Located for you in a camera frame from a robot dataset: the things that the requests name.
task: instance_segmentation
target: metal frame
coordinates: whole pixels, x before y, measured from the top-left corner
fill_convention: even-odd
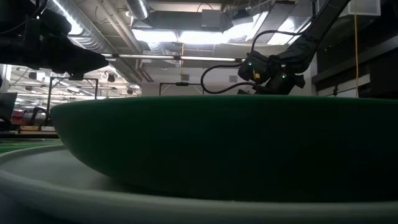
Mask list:
[[[50,85],[49,85],[49,97],[47,98],[47,113],[50,113],[50,102],[51,102],[51,91],[53,87],[56,87],[58,83],[56,83],[54,86],[52,86],[52,80],[58,79],[58,83],[62,80],[70,80],[70,81],[81,81],[81,80],[75,80],[73,78],[61,78],[61,77],[50,77]],[[97,91],[98,91],[98,79],[97,78],[83,78],[83,80],[94,80],[95,81],[95,94],[94,94],[94,100],[97,99]],[[45,125],[48,125],[49,123],[49,117],[45,117]]]
[[[182,86],[182,85],[178,85],[178,84],[179,84],[178,82],[177,82],[177,83],[159,83],[159,96],[162,95],[162,85],[176,85],[176,86]],[[190,86],[190,85],[193,85],[193,86],[199,85],[199,86],[201,86],[201,84],[199,84],[199,83],[186,83],[186,84],[188,84],[188,85],[186,85],[186,86]]]

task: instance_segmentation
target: air duct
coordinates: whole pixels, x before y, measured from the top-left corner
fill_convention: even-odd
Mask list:
[[[143,20],[149,16],[149,6],[145,0],[126,0],[126,2],[133,18]]]
[[[71,22],[73,23],[72,26],[79,28],[76,30],[81,31],[81,33],[69,35],[68,37],[80,47],[101,54],[117,53],[116,49],[105,39],[101,32],[91,23],[86,15],[80,11],[73,1],[48,1],[47,8],[64,15],[69,22],[73,20],[73,22]],[[118,58],[116,61],[110,63],[127,82],[142,82],[140,75],[124,59]]]

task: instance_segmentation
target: black cable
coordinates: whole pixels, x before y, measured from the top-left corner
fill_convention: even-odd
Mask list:
[[[23,25],[25,25],[27,23],[27,21],[29,21],[29,20],[31,20],[33,18],[36,18],[36,16],[38,16],[44,10],[44,8],[47,5],[47,2],[48,2],[48,0],[43,0],[43,2],[37,7],[36,11],[34,11],[33,14],[30,15],[24,22],[21,22],[19,25],[15,26],[15,27],[13,27],[13,28],[11,28],[9,30],[0,32],[0,35],[8,34],[10,32],[14,32],[15,30],[18,30]]]
[[[201,2],[200,5],[198,6],[197,12],[199,12],[200,6],[203,5],[203,3],[205,3],[206,5],[208,5],[208,6],[211,8],[211,10],[214,10],[214,9],[213,9],[213,6],[211,6],[211,5],[208,4],[207,2]]]
[[[211,91],[211,90],[208,90],[208,89],[205,87],[205,84],[203,83],[203,79],[205,78],[205,75],[206,75],[208,72],[210,72],[211,70],[213,70],[214,68],[234,68],[234,67],[239,67],[239,66],[241,66],[241,65],[242,65],[242,63],[236,64],[236,65],[215,65],[215,66],[212,66],[212,67],[210,67],[210,68],[207,68],[207,69],[205,70],[205,72],[203,72],[203,74],[202,74],[201,77],[200,77],[200,85],[201,85],[201,87],[202,87],[203,90],[204,90],[205,92],[207,92],[207,93],[210,93],[210,94],[220,94],[220,93],[224,93],[224,92],[226,92],[226,91],[228,91],[228,90],[232,90],[233,88],[235,88],[235,87],[237,87],[237,86],[242,86],[242,85],[257,86],[255,83],[251,83],[251,82],[241,82],[241,83],[237,83],[237,84],[231,85],[230,87],[225,88],[224,90],[220,90],[220,91]]]
[[[293,35],[293,36],[295,36],[295,35],[303,35],[303,34],[305,33],[305,31],[303,31],[303,32],[298,32],[298,33],[295,33],[295,32],[286,32],[286,31],[279,31],[279,30],[266,30],[266,31],[262,31],[261,33],[257,34],[257,36],[253,39],[253,43],[252,43],[252,45],[251,45],[251,51],[250,51],[250,52],[253,52],[253,51],[254,51],[254,46],[256,45],[257,39],[258,39],[260,36],[264,35],[264,34],[286,34],[286,35]]]

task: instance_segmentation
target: light fixture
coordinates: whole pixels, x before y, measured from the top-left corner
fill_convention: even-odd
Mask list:
[[[147,43],[156,42],[176,42],[177,36],[172,31],[157,31],[157,30],[132,30],[137,40]]]
[[[37,79],[37,72],[29,72],[28,77],[30,79],[36,80]]]
[[[126,54],[121,54],[119,55],[121,58],[142,58],[142,59],[161,59],[161,60],[172,60],[174,59],[174,56],[171,55],[126,55]]]
[[[128,95],[132,95],[134,93],[134,91],[132,90],[132,88],[128,88],[127,89],[127,94]]]
[[[286,32],[294,32],[294,22],[290,18],[287,18],[286,21],[278,28],[278,31],[286,31]],[[268,41],[270,45],[284,45],[292,38],[291,35],[285,34],[274,34],[272,38]]]
[[[68,87],[68,88],[67,88],[67,91],[68,91],[69,93],[79,93],[79,92],[80,92],[80,89],[79,89],[79,88],[75,88],[75,87]]]
[[[60,81],[60,84],[64,85],[64,86],[70,86],[69,84],[67,84],[66,82],[63,82],[63,81]]]
[[[69,15],[69,13],[61,6],[61,4],[57,0],[52,0],[58,8],[62,11],[63,15],[67,18],[67,21],[72,25],[72,29],[69,32],[70,35],[78,35],[83,32],[83,29],[80,25]]]
[[[108,75],[108,82],[115,82],[115,81],[116,81],[116,79],[114,77],[114,74],[109,74]]]
[[[268,11],[253,16],[254,25],[252,30],[247,34],[246,41],[254,38],[254,36],[257,34],[258,30],[264,23],[267,16],[268,16]]]
[[[181,59],[182,60],[214,61],[214,62],[235,62],[235,58],[181,56]]]
[[[253,29],[254,22],[248,22],[245,24],[239,24],[235,25],[229,30],[224,32],[224,35],[228,39],[238,39],[241,37],[246,36],[246,34],[250,33],[250,31]]]
[[[178,41],[184,44],[221,44],[227,43],[227,36],[221,32],[184,31]]]
[[[309,22],[303,29],[299,29],[300,31],[302,30],[302,31],[304,31],[304,30],[307,30],[307,28],[309,27],[311,25],[311,22]],[[295,42],[296,40],[297,40],[297,38],[299,38],[300,36],[299,35],[297,35],[297,36],[294,36],[290,41],[289,41],[289,43],[288,44],[293,44],[293,42]]]

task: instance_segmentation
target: ceiling pipe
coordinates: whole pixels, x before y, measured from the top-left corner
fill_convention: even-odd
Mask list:
[[[133,18],[143,20],[149,16],[150,10],[145,0],[126,0],[126,3]]]
[[[139,59],[136,60],[136,70],[142,75],[142,77],[145,78],[145,80],[147,80],[147,82],[150,82],[150,80],[148,79],[148,77],[142,72],[142,70],[139,68],[139,64],[140,64]]]
[[[105,9],[105,7],[102,5],[102,0],[97,0],[97,5],[99,9],[101,9],[104,12],[105,17],[107,20],[111,23],[113,28],[116,30],[116,32],[121,36],[121,38],[125,41],[127,46],[130,48],[132,52],[139,52],[139,49],[133,44],[133,42],[127,37],[127,35],[120,29],[120,27],[117,25],[117,23],[114,21],[112,16],[109,14],[109,12]]]
[[[73,1],[50,0],[46,8],[67,16],[70,19],[74,19],[76,22],[75,25],[82,28],[82,33],[76,35],[76,37],[68,35],[68,38],[80,47],[84,47],[96,53],[117,53],[117,50],[105,39],[103,34]],[[142,78],[128,66],[125,60],[117,59],[110,64],[119,71],[121,76],[129,83],[140,83],[142,81]]]
[[[139,60],[138,68],[142,72],[142,74],[144,74],[149,79],[150,82],[154,82],[152,77],[146,72],[145,67],[144,67],[144,63],[142,62],[142,60]]]
[[[122,30],[126,33],[127,37],[129,40],[134,44],[135,48],[137,49],[137,52],[142,53],[141,45],[139,44],[138,40],[132,33],[132,30],[128,28],[125,25],[124,19],[122,19],[119,15],[118,12],[116,12],[114,5],[109,2],[109,0],[102,0],[106,6],[106,8],[109,10],[111,15],[116,19],[116,21],[119,23],[119,26],[122,28]]]

